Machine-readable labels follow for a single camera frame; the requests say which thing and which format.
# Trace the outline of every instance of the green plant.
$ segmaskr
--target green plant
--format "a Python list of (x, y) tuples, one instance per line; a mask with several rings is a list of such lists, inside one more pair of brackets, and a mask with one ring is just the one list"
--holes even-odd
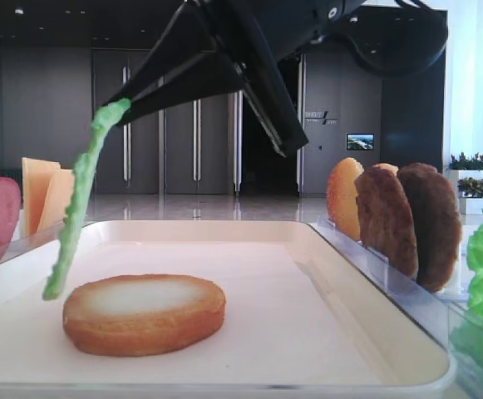
[(461, 179), (457, 182), (459, 191), (465, 198), (483, 198), (483, 179), (477, 180), (471, 177)]
[(478, 152), (471, 158), (467, 158), (465, 153), (461, 152), (459, 159), (452, 155), (448, 168), (451, 170), (483, 170), (483, 154)]

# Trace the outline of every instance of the toasted bun slice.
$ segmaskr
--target toasted bun slice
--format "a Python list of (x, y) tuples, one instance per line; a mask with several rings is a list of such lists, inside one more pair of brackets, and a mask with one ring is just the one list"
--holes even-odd
[(353, 158), (345, 158), (332, 170), (328, 179), (328, 215), (350, 238), (359, 241), (357, 190), (354, 181), (363, 173), (363, 166)]
[(361, 241), (389, 259), (389, 264), (415, 278), (418, 270), (413, 216), (398, 178), (371, 166), (356, 180)]
[(118, 276), (76, 288), (63, 328), (82, 352), (138, 357), (173, 352), (217, 332), (226, 298), (214, 283), (185, 275)]
[(374, 167), (390, 170), (392, 173), (394, 173), (395, 176), (398, 173), (398, 166), (395, 166), (395, 165), (381, 163), (381, 164), (374, 165)]
[(416, 282), (431, 292), (453, 274), (462, 238), (461, 217), (450, 181), (431, 165), (411, 164), (398, 171), (415, 220), (418, 250)]

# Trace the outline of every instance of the wall sign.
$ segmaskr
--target wall sign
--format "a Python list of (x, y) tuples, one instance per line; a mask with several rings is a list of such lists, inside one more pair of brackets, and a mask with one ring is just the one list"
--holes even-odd
[(304, 113), (305, 121), (309, 123), (317, 123), (320, 125), (335, 126), (337, 119), (327, 118), (328, 111), (306, 111)]

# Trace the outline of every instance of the white tray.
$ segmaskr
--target white tray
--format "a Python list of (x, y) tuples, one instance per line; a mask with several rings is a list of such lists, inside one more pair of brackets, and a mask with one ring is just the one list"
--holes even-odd
[[(455, 376), (446, 352), (306, 224), (92, 224), (62, 299), (44, 303), (58, 248), (0, 265), (0, 398), (441, 398)], [(224, 326), (158, 357), (78, 352), (62, 331), (65, 297), (140, 273), (215, 281), (228, 300)]]

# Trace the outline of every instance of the potted plant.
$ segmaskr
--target potted plant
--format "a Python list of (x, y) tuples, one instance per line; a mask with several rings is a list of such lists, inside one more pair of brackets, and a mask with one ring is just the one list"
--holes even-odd
[(457, 189), (459, 180), (468, 178), (483, 179), (483, 154), (476, 153), (472, 157), (467, 157), (464, 152), (461, 152), (457, 158), (454, 155), (451, 156), (448, 165), (448, 180), (457, 197), (461, 197), (461, 193)]
[(481, 214), (483, 212), (483, 179), (471, 177), (458, 182), (459, 209), (462, 214)]

